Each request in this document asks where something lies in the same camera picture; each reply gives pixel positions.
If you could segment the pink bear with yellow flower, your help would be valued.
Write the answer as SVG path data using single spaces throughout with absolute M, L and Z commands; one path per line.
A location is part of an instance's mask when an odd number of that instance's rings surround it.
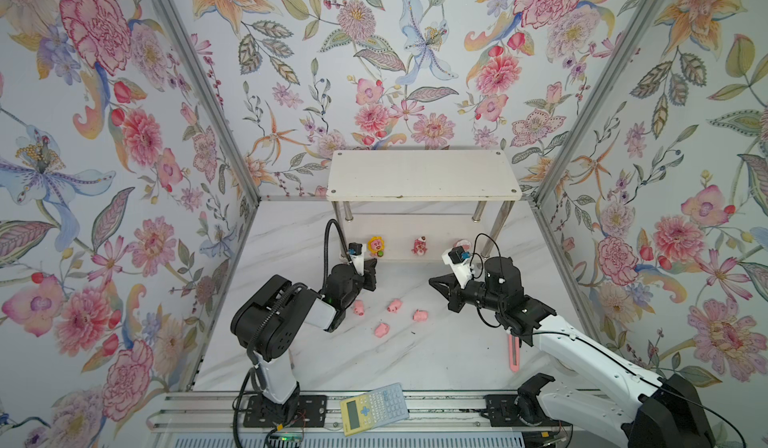
M 375 258 L 382 258 L 385 254 L 386 244 L 381 236 L 374 236 L 368 241 L 368 250 Z

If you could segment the dark pink strawberry bear toy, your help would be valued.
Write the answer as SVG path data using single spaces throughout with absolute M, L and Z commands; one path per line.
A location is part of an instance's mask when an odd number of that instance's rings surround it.
M 416 256 L 425 256 L 428 251 L 427 239 L 420 236 L 414 240 L 412 253 Z

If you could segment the pink white round figurine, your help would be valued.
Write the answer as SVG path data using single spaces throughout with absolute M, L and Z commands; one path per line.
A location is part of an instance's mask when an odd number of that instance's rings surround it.
M 465 251 L 471 251 L 473 247 L 472 243 L 466 239 L 456 241 L 454 246 L 462 247 Z

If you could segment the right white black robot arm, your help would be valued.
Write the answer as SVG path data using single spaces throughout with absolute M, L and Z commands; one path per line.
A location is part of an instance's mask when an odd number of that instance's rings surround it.
M 538 349 L 591 382 L 599 395 L 581 393 L 539 372 L 515 390 L 498 412 L 527 426 L 560 421 L 618 447 L 713 447 L 716 437 L 696 387 L 681 375 L 667 379 L 592 340 L 544 302 L 524 291 L 520 270 L 509 257 L 484 261 L 474 275 L 471 254 L 447 250 L 450 274 L 429 284 L 458 313 L 472 305 L 490 311 L 496 327 Z

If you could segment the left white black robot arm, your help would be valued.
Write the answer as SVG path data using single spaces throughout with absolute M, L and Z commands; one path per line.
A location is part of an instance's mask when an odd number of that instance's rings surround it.
M 294 339 L 306 324 L 335 331 L 360 293 L 376 289 L 376 268 L 373 259 L 336 265 L 319 291 L 274 275 L 237 310 L 230 331 L 252 364 L 246 426 L 277 427 L 295 418 L 301 394 L 289 354 Z

